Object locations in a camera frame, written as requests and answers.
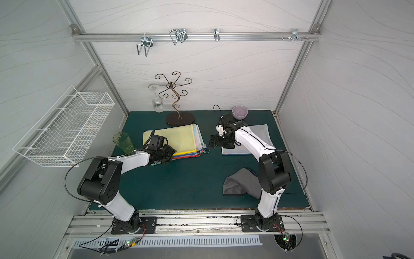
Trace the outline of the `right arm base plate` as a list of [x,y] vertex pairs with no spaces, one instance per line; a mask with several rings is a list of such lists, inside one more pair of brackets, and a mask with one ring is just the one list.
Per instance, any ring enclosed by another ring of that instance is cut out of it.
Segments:
[[284,223],[279,214],[263,218],[260,214],[242,215],[241,230],[243,233],[284,232]]

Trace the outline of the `metal hook clamp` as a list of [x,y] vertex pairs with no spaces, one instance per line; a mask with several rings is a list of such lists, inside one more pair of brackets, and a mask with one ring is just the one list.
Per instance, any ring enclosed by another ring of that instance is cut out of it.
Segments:
[[142,53],[144,53],[144,55],[147,57],[151,47],[153,46],[153,39],[144,35],[143,37],[141,37],[141,43],[138,43],[136,45],[137,54],[141,55]]
[[172,29],[169,31],[169,36],[174,45],[177,45],[178,42],[183,43],[188,39],[185,29]]

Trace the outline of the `bronze scroll stand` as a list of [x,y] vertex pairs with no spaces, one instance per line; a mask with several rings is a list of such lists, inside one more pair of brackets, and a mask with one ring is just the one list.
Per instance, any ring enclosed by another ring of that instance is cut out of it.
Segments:
[[170,90],[172,92],[171,98],[175,101],[172,103],[172,108],[175,111],[175,113],[171,113],[166,116],[166,123],[170,126],[185,126],[185,125],[191,125],[195,122],[195,116],[191,112],[184,112],[180,111],[180,100],[181,97],[185,97],[188,95],[187,90],[183,89],[181,92],[177,92],[176,88],[190,85],[193,80],[191,78],[185,78],[183,84],[178,84],[177,82],[180,79],[181,72],[174,71],[171,73],[173,76],[176,76],[177,78],[174,81],[170,81],[163,73],[158,73],[154,76],[156,80],[161,80],[164,78],[166,80],[165,87],[166,89],[161,91],[158,94],[158,97],[161,99],[168,99],[169,94],[166,93],[166,91]]

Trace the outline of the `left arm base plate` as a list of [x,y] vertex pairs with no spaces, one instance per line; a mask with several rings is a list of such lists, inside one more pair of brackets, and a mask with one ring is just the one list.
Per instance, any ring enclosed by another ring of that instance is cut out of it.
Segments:
[[128,222],[123,222],[115,219],[111,234],[126,235],[126,234],[154,234],[156,230],[157,217],[140,216],[132,217]]

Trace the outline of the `yellow mesh document bag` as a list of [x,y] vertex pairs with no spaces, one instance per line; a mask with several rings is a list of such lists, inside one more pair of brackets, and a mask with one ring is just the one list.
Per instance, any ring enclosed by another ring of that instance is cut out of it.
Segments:
[[157,129],[154,134],[167,138],[169,146],[176,150],[175,157],[194,156],[197,154],[193,125]]

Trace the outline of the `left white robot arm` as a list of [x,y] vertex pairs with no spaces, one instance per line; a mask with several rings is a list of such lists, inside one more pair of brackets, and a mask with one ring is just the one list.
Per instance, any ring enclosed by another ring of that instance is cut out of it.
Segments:
[[136,213],[136,209],[119,192],[121,176],[155,162],[165,164],[175,153],[175,149],[165,144],[158,150],[138,150],[113,158],[93,157],[78,185],[77,193],[103,206],[115,219],[128,222]]

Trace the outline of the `grey microfibre cloth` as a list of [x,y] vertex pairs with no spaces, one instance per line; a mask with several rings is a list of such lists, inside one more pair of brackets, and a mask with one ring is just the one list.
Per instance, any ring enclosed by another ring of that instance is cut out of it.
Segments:
[[259,184],[258,176],[249,168],[240,169],[224,181],[224,195],[249,194],[256,199],[260,199],[261,193],[262,188]]

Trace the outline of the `stack of coloured document bags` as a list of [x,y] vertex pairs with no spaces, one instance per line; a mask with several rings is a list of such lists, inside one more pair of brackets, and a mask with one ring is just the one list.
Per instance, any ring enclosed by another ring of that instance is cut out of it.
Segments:
[[204,143],[204,140],[202,138],[201,132],[199,130],[199,126],[196,124],[191,124],[194,126],[194,131],[195,131],[195,139],[196,139],[196,145],[197,145],[197,154],[194,156],[179,156],[179,157],[175,157],[173,155],[172,160],[178,160],[178,159],[184,159],[184,158],[192,158],[192,157],[198,157],[200,156],[202,153],[205,152],[205,150],[207,149],[207,145]]

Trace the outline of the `metal hook clamp middle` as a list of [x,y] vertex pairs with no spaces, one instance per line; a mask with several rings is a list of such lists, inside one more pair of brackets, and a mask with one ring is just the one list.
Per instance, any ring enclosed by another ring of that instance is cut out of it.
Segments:
[[188,39],[185,29],[172,29],[169,31],[169,36],[174,45],[177,45],[178,42],[183,43]]

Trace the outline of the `purple bowl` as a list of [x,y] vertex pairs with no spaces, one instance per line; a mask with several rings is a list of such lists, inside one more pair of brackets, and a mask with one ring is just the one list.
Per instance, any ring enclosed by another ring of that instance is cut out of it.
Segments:
[[237,120],[244,120],[248,116],[248,109],[244,106],[235,106],[232,109],[232,116]]

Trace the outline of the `aluminium top rail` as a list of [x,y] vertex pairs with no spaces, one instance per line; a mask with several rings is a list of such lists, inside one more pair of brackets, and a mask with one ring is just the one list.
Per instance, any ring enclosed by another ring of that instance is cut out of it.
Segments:
[[[287,37],[292,32],[222,32],[220,42],[276,42],[282,41],[281,36]],[[299,32],[301,36],[309,37],[308,41],[318,41],[320,33]],[[212,32],[187,32],[187,42],[215,42]],[[144,35],[157,42],[172,42],[169,32],[151,33],[82,33],[73,35],[76,42],[139,42]]]

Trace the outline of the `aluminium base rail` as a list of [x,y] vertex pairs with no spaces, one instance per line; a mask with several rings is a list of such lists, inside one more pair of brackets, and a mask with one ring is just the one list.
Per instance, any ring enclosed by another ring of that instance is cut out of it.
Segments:
[[[184,209],[141,210],[143,216],[157,218],[155,235],[231,235],[241,234],[236,226],[242,215],[254,215],[251,209]],[[322,212],[305,209],[281,209],[284,228],[292,234],[322,234],[331,230]],[[93,237],[103,233],[112,223],[112,216],[103,210],[88,211],[74,216],[64,234],[66,238]]]

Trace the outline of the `white mesh document bag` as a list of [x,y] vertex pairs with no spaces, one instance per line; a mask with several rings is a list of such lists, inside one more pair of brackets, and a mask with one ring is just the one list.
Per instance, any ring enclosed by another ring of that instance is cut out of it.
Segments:
[[[266,144],[273,146],[267,124],[249,126],[250,130]],[[234,149],[221,148],[222,155],[251,155],[251,152],[243,145],[235,146]]]

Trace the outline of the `green drinking glass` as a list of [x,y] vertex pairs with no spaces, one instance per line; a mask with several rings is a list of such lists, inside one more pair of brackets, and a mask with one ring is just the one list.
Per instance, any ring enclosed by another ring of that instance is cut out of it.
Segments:
[[113,142],[120,148],[125,154],[130,154],[135,151],[135,147],[126,132],[118,132],[113,136]]

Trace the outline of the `metal bracket right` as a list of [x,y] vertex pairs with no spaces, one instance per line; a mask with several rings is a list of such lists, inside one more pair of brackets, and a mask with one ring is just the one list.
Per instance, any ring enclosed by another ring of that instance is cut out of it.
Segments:
[[287,36],[287,37],[281,36],[280,39],[282,41],[290,41],[290,42],[300,41],[300,42],[303,42],[303,41],[308,41],[309,37],[301,36],[300,33],[299,33],[299,30],[294,29],[289,36]]

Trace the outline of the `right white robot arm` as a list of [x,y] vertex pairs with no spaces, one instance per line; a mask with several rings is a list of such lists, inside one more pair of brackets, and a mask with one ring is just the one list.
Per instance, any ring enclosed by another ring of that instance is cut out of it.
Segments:
[[248,126],[231,124],[216,126],[215,145],[241,144],[258,162],[258,182],[262,188],[257,210],[263,219],[277,214],[277,206],[286,187],[291,183],[290,159],[254,134]]

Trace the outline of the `metal hook clamp left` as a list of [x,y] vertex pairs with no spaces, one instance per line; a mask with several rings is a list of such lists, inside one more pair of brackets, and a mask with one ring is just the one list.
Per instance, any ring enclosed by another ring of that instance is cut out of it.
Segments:
[[143,37],[141,37],[141,43],[138,43],[136,45],[137,54],[141,55],[142,53],[144,53],[144,55],[147,57],[151,47],[153,46],[153,39],[144,35]]

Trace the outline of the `hanging wine glass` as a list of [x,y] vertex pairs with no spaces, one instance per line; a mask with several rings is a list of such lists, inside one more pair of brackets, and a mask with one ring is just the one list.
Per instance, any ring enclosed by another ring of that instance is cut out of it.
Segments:
[[154,98],[152,100],[153,108],[157,113],[162,113],[164,111],[163,100],[157,94],[157,88],[159,87],[158,84],[150,84],[148,89],[152,91],[154,94]]

